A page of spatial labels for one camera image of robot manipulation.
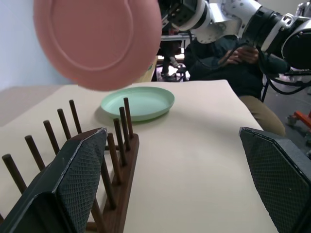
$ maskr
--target green plate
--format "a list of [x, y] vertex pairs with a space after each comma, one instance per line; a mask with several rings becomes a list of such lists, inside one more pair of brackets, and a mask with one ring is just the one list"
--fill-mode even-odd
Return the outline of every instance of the green plate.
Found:
[[101, 108], [112, 118], [120, 118], [119, 108], [127, 97], [132, 121], [150, 120], [168, 112], [175, 101], [172, 92], [158, 87], [133, 87], [108, 95]]

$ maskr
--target hand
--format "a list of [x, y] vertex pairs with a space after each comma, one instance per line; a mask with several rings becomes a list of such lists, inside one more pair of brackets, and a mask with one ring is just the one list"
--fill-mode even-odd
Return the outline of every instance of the hand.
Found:
[[258, 61], [258, 50], [254, 47], [245, 46], [237, 49], [239, 58], [249, 64], [256, 64]]
[[[225, 56], [219, 60], [218, 64], [221, 64], [227, 57], [228, 55], [231, 53], [231, 50], [228, 51]], [[226, 66], [228, 64], [239, 64], [242, 62], [242, 59], [239, 57], [239, 52], [238, 51], [234, 51], [234, 53], [229, 57], [229, 59], [225, 62], [225, 64], [223, 64], [223, 66]]]

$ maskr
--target table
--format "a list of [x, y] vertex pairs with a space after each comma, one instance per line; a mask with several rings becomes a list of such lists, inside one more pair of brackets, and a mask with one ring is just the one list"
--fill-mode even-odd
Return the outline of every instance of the table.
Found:
[[[254, 187], [238, 135], [240, 126], [260, 126], [227, 81], [133, 86], [168, 89], [176, 101], [166, 115], [134, 124], [140, 148], [124, 232], [277, 233]], [[112, 119], [99, 109], [109, 92], [74, 85], [55, 88], [20, 116], [12, 116], [12, 121], [0, 129], [0, 153], [11, 153], [27, 185], [39, 170], [24, 136], [31, 134], [45, 164], [51, 162], [55, 155], [42, 122], [50, 120], [62, 146], [66, 139], [58, 108], [64, 110], [71, 134], [76, 134], [68, 100], [76, 103], [83, 131], [102, 126], [113, 129]], [[37, 87], [33, 92], [42, 93], [43, 89]], [[18, 92], [11, 95], [22, 95], [23, 89]], [[13, 112], [17, 107], [8, 105], [10, 109], [2, 110]], [[0, 212], [6, 216], [20, 194], [4, 163], [0, 163], [0, 172]], [[100, 205], [103, 195], [100, 182]]]

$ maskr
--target cable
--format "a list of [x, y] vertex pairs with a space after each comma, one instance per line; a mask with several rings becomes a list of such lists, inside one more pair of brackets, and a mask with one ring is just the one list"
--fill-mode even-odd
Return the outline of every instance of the cable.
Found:
[[285, 76], [307, 76], [311, 75], [310, 70], [299, 70], [299, 71], [289, 71], [287, 73], [284, 73]]
[[[217, 66], [208, 66], [207, 64], [205, 64], [204, 62], [201, 61], [201, 59], [196, 55], [195, 53], [195, 50], [194, 50], [194, 46], [193, 46], [193, 39], [192, 39], [192, 34], [190, 31], [188, 31], [188, 35], [189, 35], [189, 38], [190, 38], [190, 48], [191, 48], [191, 52], [194, 56], [194, 58], [199, 62], [201, 63], [203, 66], [207, 67], [208, 69], [210, 69], [211, 71], [209, 72], [209, 74], [217, 71], [217, 69], [221, 68], [226, 62], [227, 60], [232, 56], [232, 54], [240, 47], [242, 46], [245, 46], [245, 45], [248, 45], [248, 43], [241, 43], [239, 45], [237, 45], [231, 52], [230, 54], [221, 62], [219, 63]], [[293, 95], [293, 94], [296, 94], [300, 91], [302, 91], [303, 89], [307, 88], [307, 87], [310, 87], [311, 86], [311, 81], [307, 82], [307, 83], [304, 83], [302, 81], [297, 81], [295, 83], [290, 83], [290, 82], [285, 82], [285, 81], [282, 81], [282, 80], [278, 80], [276, 78], [269, 78], [269, 74], [268, 72], [266, 72], [266, 58], [265, 56], [263, 55], [263, 52], [261, 51], [260, 48], [257, 48], [258, 51], [259, 51], [259, 67], [262, 71], [263, 74], [266, 75], [267, 77], [267, 81], [269, 83], [269, 85], [278, 93], [280, 94], [283, 94], [283, 95]], [[295, 87], [298, 87], [295, 91], [290, 91], [290, 92], [284, 92], [280, 89], [278, 89], [273, 83], [272, 81], [276, 82], [276, 83], [279, 83], [279, 84], [283, 84], [283, 85], [287, 85], [287, 86], [295, 86]]]
[[219, 69], [221, 68], [227, 61], [228, 59], [232, 56], [232, 54], [240, 47], [244, 46], [244, 45], [248, 45], [248, 43], [241, 43], [239, 45], [237, 45], [229, 54], [228, 56], [221, 62], [219, 63], [217, 66], [208, 66], [206, 65], [204, 62], [201, 61], [201, 59], [196, 55], [195, 51], [194, 51], [194, 46], [193, 46], [193, 39], [192, 39], [192, 34], [190, 31], [188, 31], [188, 35], [189, 35], [189, 38], [190, 38], [190, 48], [191, 48], [191, 52], [194, 56], [194, 58], [199, 62], [201, 63], [203, 66], [207, 67], [208, 69], [212, 69], [212, 70], [216, 70], [216, 69]]
[[269, 85], [272, 87], [272, 89], [274, 89], [276, 92], [282, 94], [282, 95], [293, 95], [293, 94], [296, 94], [298, 93], [299, 91], [302, 91], [303, 89], [311, 86], [311, 81], [308, 82], [308, 83], [303, 83], [299, 88], [297, 88], [295, 91], [290, 91], [290, 92], [285, 92], [285, 91], [282, 91], [280, 89], [278, 89], [273, 83], [271, 80], [275, 81], [276, 83], [281, 83], [281, 84], [284, 84], [284, 85], [288, 85], [288, 86], [298, 86], [298, 84], [296, 83], [294, 85], [294, 83], [289, 83], [289, 82], [284, 82], [284, 81], [281, 81], [281, 80], [277, 80], [275, 78], [269, 78], [269, 75], [268, 75], [268, 72], [266, 71], [266, 62], [267, 62], [267, 59], [264, 57], [263, 55], [263, 52], [261, 51], [260, 48], [257, 48], [258, 51], [259, 51], [259, 67], [262, 71], [262, 73], [266, 74], [266, 77], [267, 77], [267, 81], [269, 83]]

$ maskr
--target dish rack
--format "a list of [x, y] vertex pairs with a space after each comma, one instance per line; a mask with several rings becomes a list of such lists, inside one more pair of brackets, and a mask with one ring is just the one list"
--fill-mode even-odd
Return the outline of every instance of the dish rack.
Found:
[[[85, 135], [81, 129], [75, 103], [73, 100], [69, 101], [74, 123], [78, 135]], [[70, 140], [71, 134], [62, 109], [57, 110], [62, 128], [64, 130], [67, 140]], [[111, 161], [114, 170], [114, 177], [111, 181], [105, 162], [103, 159], [101, 167], [101, 177], [104, 183], [107, 199], [103, 211], [100, 210], [98, 202], [95, 198], [91, 208], [94, 222], [86, 224], [86, 231], [100, 232], [100, 233], [122, 233], [127, 214], [127, 207], [129, 203], [132, 181], [135, 171], [136, 159], [139, 149], [139, 137], [133, 133], [133, 126], [129, 108], [128, 98], [124, 98], [124, 107], [120, 107], [121, 120], [114, 119], [114, 129], [117, 138], [117, 145], [114, 141], [113, 133], [107, 134], [107, 143], [105, 151], [108, 151], [111, 156]], [[43, 122], [55, 155], [60, 151], [55, 134], [48, 120]], [[34, 160], [40, 171], [46, 168], [42, 157], [37, 149], [37, 146], [31, 135], [25, 137], [26, 143], [34, 157]], [[22, 178], [12, 156], [6, 154], [2, 157], [7, 169], [9, 170], [15, 184], [17, 185], [21, 194], [27, 189], [27, 186]], [[4, 221], [0, 215], [0, 224]]]

